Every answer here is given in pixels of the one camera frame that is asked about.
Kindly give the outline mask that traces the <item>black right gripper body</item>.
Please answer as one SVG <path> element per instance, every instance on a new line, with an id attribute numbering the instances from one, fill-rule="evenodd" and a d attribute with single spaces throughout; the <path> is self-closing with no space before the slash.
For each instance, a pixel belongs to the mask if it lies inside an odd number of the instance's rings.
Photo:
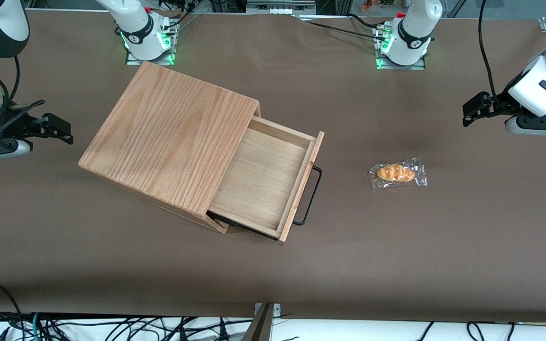
<path id="1" fill-rule="evenodd" d="M 0 139 L 40 137 L 41 126 L 37 121 L 28 112 L 21 115 L 20 111 L 7 111 L 0 116 Z"/>

